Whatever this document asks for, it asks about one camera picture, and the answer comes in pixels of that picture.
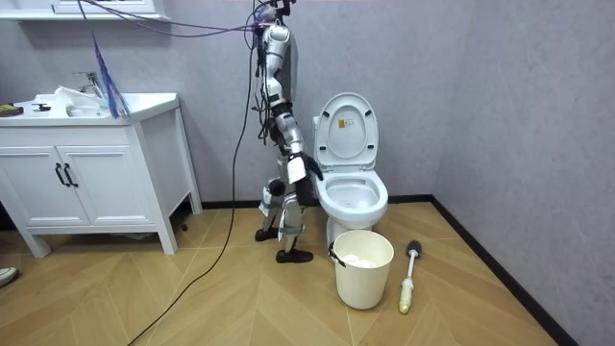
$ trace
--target humanoid robot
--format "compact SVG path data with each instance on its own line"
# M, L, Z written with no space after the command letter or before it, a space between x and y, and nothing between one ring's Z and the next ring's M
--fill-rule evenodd
M283 24L283 17L290 15L290 3L283 6L265 5L259 13L263 24L255 30L258 49L258 74L262 79L261 95L266 111L271 117L264 127L278 145L280 176L271 179L263 188L260 210L264 214L262 228L255 234L256 241L285 238L285 246L276 255L278 263L303 263L313 259L313 254L298 250L297 237L304 230L304 209L313 205L311 174L322 180L316 161L304 152L304 139L295 121L291 101L296 85L297 48L290 30ZM274 227L278 218L279 227Z

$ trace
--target toilet brush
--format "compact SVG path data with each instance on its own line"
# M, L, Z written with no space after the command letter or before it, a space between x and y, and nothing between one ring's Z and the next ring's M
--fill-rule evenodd
M402 281L402 293L400 294L400 312L402 314L407 314L412 304L412 289L414 289L412 267L414 266L414 259L419 259L422 251L423 248L418 240L411 240L406 247L406 253L410 256L410 266L407 269L407 277Z

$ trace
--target toilet brush head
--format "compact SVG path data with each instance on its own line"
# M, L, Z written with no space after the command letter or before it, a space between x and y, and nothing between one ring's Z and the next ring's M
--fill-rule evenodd
M418 240L411 240L407 246L406 246L406 254L408 256L410 256L410 251L416 251L416 253L418 254L416 256L416 258L420 258L421 257L421 252L423 252L423 247L421 246L421 243Z

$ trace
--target toilet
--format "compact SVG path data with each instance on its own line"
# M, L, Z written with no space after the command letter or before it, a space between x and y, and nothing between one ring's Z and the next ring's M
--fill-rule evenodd
M329 245L346 231L371 231L386 212L388 192L374 170L378 122L367 100L340 93L313 117L313 125L314 158L324 177L315 179L315 189L329 216Z

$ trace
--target faucet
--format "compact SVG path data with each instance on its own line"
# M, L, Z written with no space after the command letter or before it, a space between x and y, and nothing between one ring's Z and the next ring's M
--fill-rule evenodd
M77 90L82 93L86 93L89 88L92 88L96 97L105 99L103 89L100 88L100 82L98 81L98 75L96 72L75 72L73 74L85 74L89 84L86 86L80 86Z

